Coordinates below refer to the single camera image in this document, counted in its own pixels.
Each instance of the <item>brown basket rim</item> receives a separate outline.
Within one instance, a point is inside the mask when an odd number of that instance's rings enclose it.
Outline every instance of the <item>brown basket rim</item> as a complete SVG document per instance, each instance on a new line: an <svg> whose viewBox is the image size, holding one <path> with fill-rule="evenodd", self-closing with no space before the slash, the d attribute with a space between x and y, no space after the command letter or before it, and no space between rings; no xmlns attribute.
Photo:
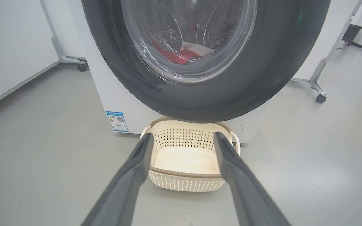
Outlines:
<svg viewBox="0 0 362 226"><path fill-rule="evenodd" d="M149 168L151 171L156 173L163 173L171 176L182 176L182 177L192 177L192 178L203 178L203 179L212 179L212 178L221 178L222 176L220 173L213 173L213 174L203 174L203 173L183 173L183 172L176 172L171 170L159 169L153 166Z"/></svg>
<svg viewBox="0 0 362 226"><path fill-rule="evenodd" d="M160 118L158 120L154 120L149 126L153 127L155 124L157 124L159 122L163 122L163 121L176 121L176 120L169 118L169 117L164 117L164 118ZM216 122L213 124L223 127L225 130L227 130L228 133L231 132L231 130L226 125L223 125L222 123ZM203 179L212 179L212 178L221 178L222 177L220 175L220 173L213 173L213 174L183 173L183 172L176 172L176 171L171 171L171 170L160 169L160 168L156 168L153 166L150 166L149 169L156 173L163 173L163 174L172 175L172 176L183 176L183 177L203 178Z"/></svg>

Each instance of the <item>basket handle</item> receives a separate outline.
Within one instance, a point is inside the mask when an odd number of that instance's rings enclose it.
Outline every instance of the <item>basket handle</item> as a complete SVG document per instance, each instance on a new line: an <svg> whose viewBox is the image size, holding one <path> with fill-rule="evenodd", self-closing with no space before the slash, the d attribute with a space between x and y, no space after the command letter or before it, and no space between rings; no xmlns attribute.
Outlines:
<svg viewBox="0 0 362 226"><path fill-rule="evenodd" d="M140 134L139 140L142 139L143 135L145 135L145 133L146 133L148 130L150 130L150 129L152 129L150 126L146 127L146 128L142 131L142 133Z"/></svg>
<svg viewBox="0 0 362 226"><path fill-rule="evenodd" d="M240 145L240 139L238 139L237 135L233 132L230 132L230 135L234 138L235 144L236 144L236 151L238 155L241 155L241 145Z"/></svg>

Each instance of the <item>caster wheel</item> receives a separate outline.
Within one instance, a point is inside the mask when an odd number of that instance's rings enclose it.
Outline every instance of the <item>caster wheel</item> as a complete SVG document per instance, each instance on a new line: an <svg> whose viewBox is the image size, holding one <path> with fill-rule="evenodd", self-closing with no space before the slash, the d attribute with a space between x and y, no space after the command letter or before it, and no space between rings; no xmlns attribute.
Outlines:
<svg viewBox="0 0 362 226"><path fill-rule="evenodd" d="M319 95L316 97L316 101L317 101L318 103L323 103L323 102L325 102L325 100L326 100L326 97L322 96L321 94L319 94Z"/></svg>
<svg viewBox="0 0 362 226"><path fill-rule="evenodd" d="M78 70L80 70L81 72L84 72L87 70L87 67L85 64L79 64L78 65Z"/></svg>

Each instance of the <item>front-load washing machine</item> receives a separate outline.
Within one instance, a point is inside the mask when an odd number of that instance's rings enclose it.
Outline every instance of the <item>front-load washing machine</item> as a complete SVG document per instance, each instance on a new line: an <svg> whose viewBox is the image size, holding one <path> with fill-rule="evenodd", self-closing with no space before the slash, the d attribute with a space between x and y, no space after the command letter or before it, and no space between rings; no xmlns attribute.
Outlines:
<svg viewBox="0 0 362 226"><path fill-rule="evenodd" d="M83 0L73 8L113 131L168 116L224 122L252 140L271 98L311 51L318 0Z"/></svg>

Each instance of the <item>metal stand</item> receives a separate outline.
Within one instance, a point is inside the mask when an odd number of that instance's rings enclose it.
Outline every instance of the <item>metal stand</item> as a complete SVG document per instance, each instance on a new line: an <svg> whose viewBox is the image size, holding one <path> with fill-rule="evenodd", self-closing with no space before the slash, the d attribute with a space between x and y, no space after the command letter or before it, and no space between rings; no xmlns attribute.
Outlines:
<svg viewBox="0 0 362 226"><path fill-rule="evenodd" d="M50 18L48 16L48 13L46 11L46 6L44 5L43 0L40 0L40 4L41 4L41 7L43 8L44 15L46 16L48 26L50 27L50 30L51 30L51 33L52 33L51 41L53 42L54 48L55 48L55 50L57 52L59 62L60 63L77 63L78 64L78 69L80 71L83 71L83 72L86 71L86 69L87 69L86 63L87 62L85 60L68 58L63 54L63 50L62 50L61 46L59 45L57 36L56 36L56 34L54 32L54 28L53 28L53 26L51 24L51 21L50 21Z"/></svg>
<svg viewBox="0 0 362 226"><path fill-rule="evenodd" d="M326 101L326 98L329 97L328 94L325 93L325 91L319 86L318 84L318 79L319 76L322 73L323 68L325 67L326 63L327 63L328 59L323 58L320 63L318 64L318 67L316 68L314 74L312 75L310 80L306 80L306 79L297 79L297 78L293 78L293 81L303 81L303 82L308 82L308 84L315 89L319 95L316 97L316 101L318 103L323 103Z"/></svg>

